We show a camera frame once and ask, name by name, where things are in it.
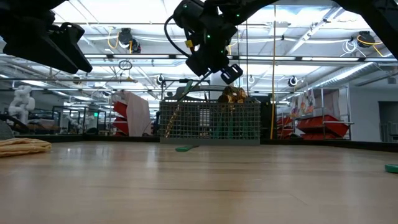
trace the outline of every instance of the metal wire basket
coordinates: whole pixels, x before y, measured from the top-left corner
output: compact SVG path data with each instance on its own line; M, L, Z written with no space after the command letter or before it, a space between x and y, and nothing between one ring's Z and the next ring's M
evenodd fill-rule
M259 103L160 103L160 143L258 145Z

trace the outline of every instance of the green object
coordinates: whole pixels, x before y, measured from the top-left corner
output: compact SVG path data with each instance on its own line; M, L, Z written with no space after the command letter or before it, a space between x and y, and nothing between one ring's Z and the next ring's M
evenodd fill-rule
M196 147L199 147L199 146L182 146L182 147L176 147L175 150L177 152L187 152L187 151L189 151L189 150L191 150L193 148L196 148Z
M387 164L385 168L387 172L398 174L398 165Z

